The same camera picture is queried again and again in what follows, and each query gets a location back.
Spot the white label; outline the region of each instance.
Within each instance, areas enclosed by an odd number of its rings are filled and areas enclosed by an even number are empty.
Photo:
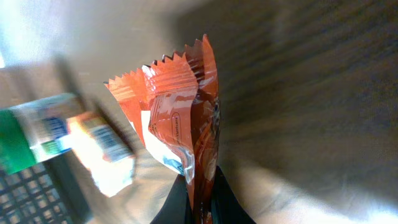
[[[141,111],[142,134],[145,146],[152,156],[174,172],[183,174],[181,159],[148,130],[150,111]]]
[[[104,154],[111,162],[116,162],[132,154],[108,125],[92,128],[90,133],[98,141]]]

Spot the orange wrapper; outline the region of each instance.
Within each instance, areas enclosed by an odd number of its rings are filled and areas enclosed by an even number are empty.
[[[220,103],[207,36],[105,85],[153,157],[185,176],[195,222],[212,223]]]

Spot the candy bar wrapper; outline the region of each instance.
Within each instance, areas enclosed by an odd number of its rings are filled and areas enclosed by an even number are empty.
[[[107,197],[132,184],[135,156],[107,122],[93,112],[67,119],[72,151]]]
[[[211,223],[220,103],[207,36],[105,85],[152,156],[185,176],[195,222]]]

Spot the brown surface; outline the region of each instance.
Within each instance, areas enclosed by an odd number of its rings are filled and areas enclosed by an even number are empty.
[[[380,213],[395,213],[397,1],[195,2],[71,1],[64,52],[77,89],[140,148],[102,81],[206,32],[220,77],[219,164],[255,221],[383,223]],[[149,223],[162,206],[175,174],[137,155],[133,185],[111,199],[73,166],[95,222]]]

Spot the orange packaging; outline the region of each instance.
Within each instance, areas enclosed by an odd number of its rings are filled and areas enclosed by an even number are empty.
[[[105,85],[153,157],[185,176],[195,222],[212,223],[220,103],[207,36]]]

